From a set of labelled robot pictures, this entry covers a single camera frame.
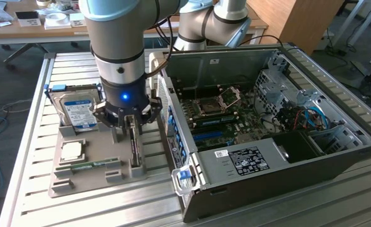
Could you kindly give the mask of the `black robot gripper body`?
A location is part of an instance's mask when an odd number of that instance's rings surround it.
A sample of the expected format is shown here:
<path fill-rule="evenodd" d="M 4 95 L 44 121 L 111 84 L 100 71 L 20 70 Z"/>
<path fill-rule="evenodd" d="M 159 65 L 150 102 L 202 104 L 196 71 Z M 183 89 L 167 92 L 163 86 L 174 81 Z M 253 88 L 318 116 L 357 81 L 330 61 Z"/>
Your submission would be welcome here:
<path fill-rule="evenodd" d="M 114 84 L 102 78 L 106 94 L 106 109 L 110 114 L 142 116 L 142 111 L 150 105 L 146 90 L 146 75 L 127 84 Z"/>

